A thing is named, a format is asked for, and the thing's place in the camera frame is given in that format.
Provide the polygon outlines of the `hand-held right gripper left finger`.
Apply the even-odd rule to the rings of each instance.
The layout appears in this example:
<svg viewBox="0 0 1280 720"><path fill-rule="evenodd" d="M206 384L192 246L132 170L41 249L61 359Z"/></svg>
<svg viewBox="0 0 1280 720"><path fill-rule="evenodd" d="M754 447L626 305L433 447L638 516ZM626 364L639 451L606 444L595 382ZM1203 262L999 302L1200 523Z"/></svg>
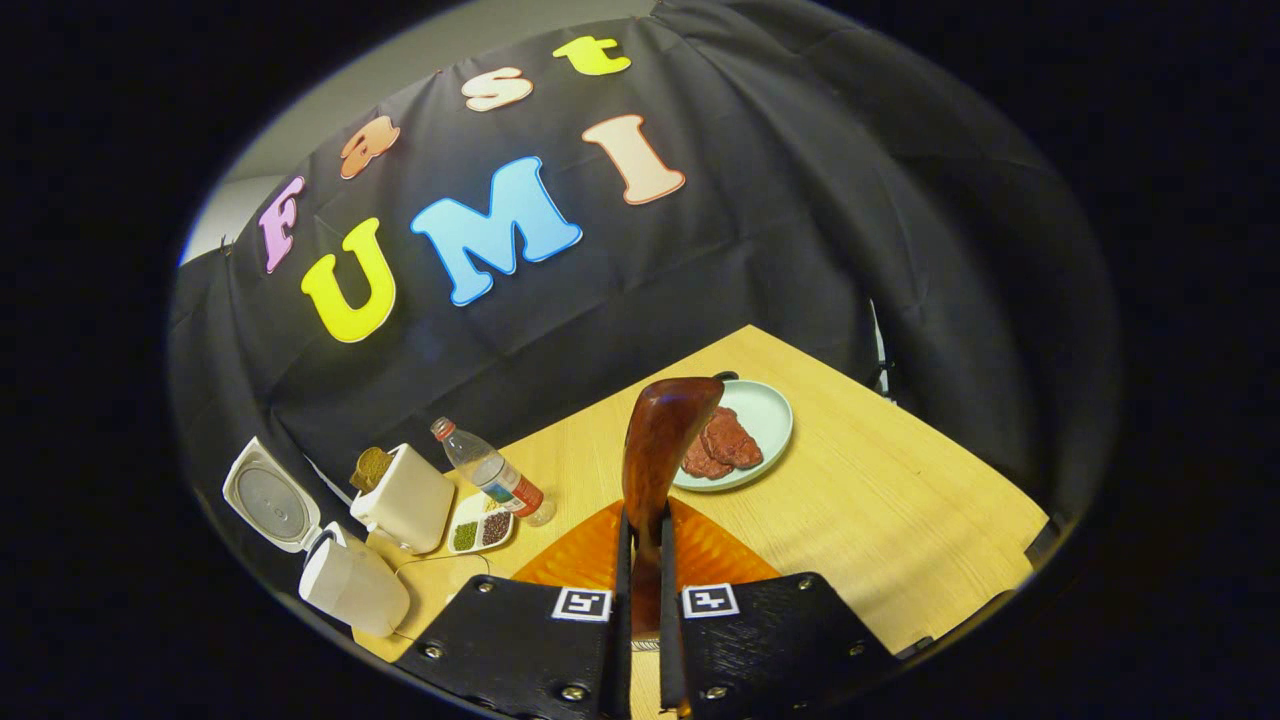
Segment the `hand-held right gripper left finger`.
<svg viewBox="0 0 1280 720"><path fill-rule="evenodd" d="M614 502L573 529L605 570L549 585L477 574L466 579L396 667L477 714L516 720L632 720L631 529Z"/></svg>

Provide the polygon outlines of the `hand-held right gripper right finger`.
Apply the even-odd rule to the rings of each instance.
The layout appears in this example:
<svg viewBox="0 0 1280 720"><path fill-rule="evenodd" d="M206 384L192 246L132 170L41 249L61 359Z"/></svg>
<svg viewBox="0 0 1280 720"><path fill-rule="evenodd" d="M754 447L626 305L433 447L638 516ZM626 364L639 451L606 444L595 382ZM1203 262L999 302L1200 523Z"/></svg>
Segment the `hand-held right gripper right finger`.
<svg viewBox="0 0 1280 720"><path fill-rule="evenodd" d="M819 573L777 571L677 500L660 533L660 707L678 720L823 720L899 670Z"/></svg>

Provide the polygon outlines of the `white rice cooker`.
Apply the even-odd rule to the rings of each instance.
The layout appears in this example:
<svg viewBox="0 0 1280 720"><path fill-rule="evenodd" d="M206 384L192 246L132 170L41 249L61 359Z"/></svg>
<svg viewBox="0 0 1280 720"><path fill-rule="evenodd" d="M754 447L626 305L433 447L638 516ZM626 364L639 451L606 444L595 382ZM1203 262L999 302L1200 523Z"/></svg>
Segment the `white rice cooker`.
<svg viewBox="0 0 1280 720"><path fill-rule="evenodd" d="M407 587L389 565L339 521L326 521L314 497L251 438L230 465L223 498L268 543L300 553L297 594L355 632L393 635L410 610Z"/></svg>

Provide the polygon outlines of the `brown wooden spoon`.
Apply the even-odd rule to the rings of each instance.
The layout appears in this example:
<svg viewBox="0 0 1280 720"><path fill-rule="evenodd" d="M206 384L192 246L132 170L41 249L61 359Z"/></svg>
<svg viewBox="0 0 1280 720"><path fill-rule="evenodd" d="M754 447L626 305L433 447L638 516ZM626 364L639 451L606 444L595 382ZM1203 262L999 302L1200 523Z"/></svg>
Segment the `brown wooden spoon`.
<svg viewBox="0 0 1280 720"><path fill-rule="evenodd" d="M634 406L623 447L623 511L630 533L631 637L648 641L660 625L660 529L669 488L690 445L718 406L723 380L680 377L646 386Z"/></svg>

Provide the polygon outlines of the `white divided dish of beans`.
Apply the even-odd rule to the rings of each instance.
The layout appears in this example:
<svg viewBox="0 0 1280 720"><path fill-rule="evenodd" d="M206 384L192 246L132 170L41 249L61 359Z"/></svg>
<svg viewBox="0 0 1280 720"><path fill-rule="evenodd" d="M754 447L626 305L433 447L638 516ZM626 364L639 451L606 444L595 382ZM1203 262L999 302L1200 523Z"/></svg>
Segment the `white divided dish of beans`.
<svg viewBox="0 0 1280 720"><path fill-rule="evenodd" d="M506 544L516 528L516 518L484 493L470 495L457 503L447 533L451 553L483 553Z"/></svg>

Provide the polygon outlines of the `clear plastic water bottle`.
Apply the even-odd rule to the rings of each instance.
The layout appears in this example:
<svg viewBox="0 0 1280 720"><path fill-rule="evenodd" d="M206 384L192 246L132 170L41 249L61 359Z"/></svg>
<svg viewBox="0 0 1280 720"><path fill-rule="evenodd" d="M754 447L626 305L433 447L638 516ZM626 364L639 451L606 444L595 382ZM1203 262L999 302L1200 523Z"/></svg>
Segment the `clear plastic water bottle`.
<svg viewBox="0 0 1280 720"><path fill-rule="evenodd" d="M557 512L554 500L532 483L503 454L479 436L461 430L451 419L438 418L433 436L461 477L500 509L530 527L544 527Z"/></svg>

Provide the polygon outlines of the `white toaster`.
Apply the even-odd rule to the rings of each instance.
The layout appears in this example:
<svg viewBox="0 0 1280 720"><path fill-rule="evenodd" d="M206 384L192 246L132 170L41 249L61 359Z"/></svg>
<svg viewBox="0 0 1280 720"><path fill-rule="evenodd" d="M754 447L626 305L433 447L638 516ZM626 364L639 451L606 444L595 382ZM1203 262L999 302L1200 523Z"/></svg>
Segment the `white toaster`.
<svg viewBox="0 0 1280 720"><path fill-rule="evenodd" d="M436 550L445 534L456 486L407 443L370 495L357 491L349 515L370 534L381 533L408 553Z"/></svg>

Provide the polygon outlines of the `red meat slice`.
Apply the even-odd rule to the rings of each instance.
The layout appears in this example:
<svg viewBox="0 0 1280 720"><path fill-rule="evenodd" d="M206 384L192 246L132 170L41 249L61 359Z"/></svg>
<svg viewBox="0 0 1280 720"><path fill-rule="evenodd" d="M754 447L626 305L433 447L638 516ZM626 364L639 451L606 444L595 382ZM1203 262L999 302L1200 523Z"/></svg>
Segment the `red meat slice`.
<svg viewBox="0 0 1280 720"><path fill-rule="evenodd" d="M759 443L748 433L739 415L730 407L716 407L700 433L705 454L732 469L760 465L764 454Z"/></svg>
<svg viewBox="0 0 1280 720"><path fill-rule="evenodd" d="M733 465L721 462L707 452L701 437L698 436L689 446L681 469L690 477L701 479L719 479L733 470Z"/></svg>

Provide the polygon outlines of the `brown bread slice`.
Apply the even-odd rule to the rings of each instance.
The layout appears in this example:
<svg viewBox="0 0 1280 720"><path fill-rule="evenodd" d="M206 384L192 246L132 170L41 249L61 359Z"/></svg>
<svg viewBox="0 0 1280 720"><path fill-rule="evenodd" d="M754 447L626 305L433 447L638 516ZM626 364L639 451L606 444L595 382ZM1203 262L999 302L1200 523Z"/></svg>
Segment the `brown bread slice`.
<svg viewBox="0 0 1280 720"><path fill-rule="evenodd" d="M379 448L370 447L361 452L356 461L355 470L349 477L349 483L364 495L372 493L388 473L394 455Z"/></svg>

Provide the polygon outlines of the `pale green plate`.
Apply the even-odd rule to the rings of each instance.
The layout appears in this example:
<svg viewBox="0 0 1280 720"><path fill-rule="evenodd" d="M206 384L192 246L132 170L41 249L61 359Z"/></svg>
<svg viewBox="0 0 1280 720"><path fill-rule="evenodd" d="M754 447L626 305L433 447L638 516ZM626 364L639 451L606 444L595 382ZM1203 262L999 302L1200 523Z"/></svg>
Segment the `pale green plate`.
<svg viewBox="0 0 1280 720"><path fill-rule="evenodd" d="M696 478L680 469L675 487L698 493L717 493L745 487L767 475L785 456L794 429L790 402L777 389L755 382L726 379L721 406L735 410L745 432L762 450L762 462L733 469L718 479Z"/></svg>

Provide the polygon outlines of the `black backdrop cloth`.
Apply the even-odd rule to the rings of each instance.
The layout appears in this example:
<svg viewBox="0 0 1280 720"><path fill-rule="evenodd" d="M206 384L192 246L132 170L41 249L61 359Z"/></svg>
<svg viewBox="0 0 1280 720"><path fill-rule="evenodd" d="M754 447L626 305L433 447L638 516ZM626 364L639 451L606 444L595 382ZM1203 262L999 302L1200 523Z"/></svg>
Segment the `black backdrop cloth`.
<svg viewBox="0 0 1280 720"><path fill-rule="evenodd" d="M669 0L425 74L349 117L183 264L186 486L252 438L329 514L370 445L508 445L751 324L890 393L1039 503L1093 506L1117 307L1068 182L931 60L805 0Z"/></svg>

